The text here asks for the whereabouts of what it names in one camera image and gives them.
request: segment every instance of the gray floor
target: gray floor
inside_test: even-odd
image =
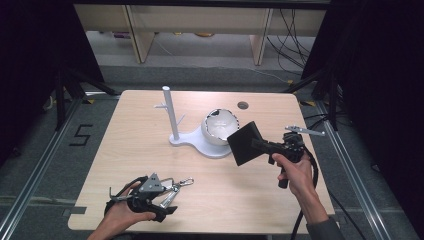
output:
[[[155,37],[147,61],[143,64],[136,62],[130,40],[115,39],[111,33],[88,32],[87,36],[106,82],[118,90],[155,89],[165,83],[175,83],[181,90],[220,91],[222,89],[217,86],[220,81],[228,83],[234,78],[235,86],[230,88],[231,85],[225,85],[228,91],[279,92],[288,86],[290,80],[298,81],[297,74],[301,72],[298,66],[279,59],[269,43],[265,48],[262,65],[255,66],[248,36],[217,34],[202,38],[191,33],[159,33]],[[270,39],[280,46],[277,37],[272,36]],[[299,40],[305,48],[310,49],[314,38]],[[287,53],[300,61],[298,54]],[[282,67],[295,74],[282,70]],[[185,76],[194,79],[189,86],[185,85]],[[240,79],[244,80],[244,86],[240,86]],[[90,86],[85,86],[85,89],[96,91]],[[301,104],[304,117],[319,113],[319,108],[314,106],[310,97],[312,89],[313,84],[295,93],[300,102],[305,102]],[[60,138],[61,144],[53,153],[48,168],[43,172],[40,181],[35,183],[36,189],[31,193],[31,201],[23,215],[19,216],[20,221],[14,226],[10,239],[85,239],[88,236],[90,232],[70,230],[67,220],[117,101],[116,98],[98,98],[92,104],[81,104],[77,108]],[[45,156],[44,151],[49,146],[50,139],[55,137],[55,114],[53,107],[40,116],[20,145],[21,155],[11,156],[0,169],[2,218],[9,213],[13,200],[24,189],[33,169]],[[307,119],[307,125],[318,119]],[[382,176],[370,167],[373,161],[354,126],[346,116],[340,115],[337,120],[338,134],[371,203],[376,206],[381,222],[388,231],[388,239],[419,239]],[[81,141],[75,138],[74,134],[81,124],[87,123],[92,124],[84,129],[84,133],[90,135],[87,145],[70,146]],[[326,130],[325,125],[319,125],[316,130]],[[384,239],[373,230],[374,225],[363,209],[361,196],[355,192],[354,184],[334,143],[330,138],[312,139],[329,191],[347,210],[366,239]],[[333,201],[333,205],[336,219],[346,239],[361,239],[341,206],[336,201]],[[289,239],[289,236],[273,236],[273,239]],[[309,239],[309,236],[298,235],[296,239]]]

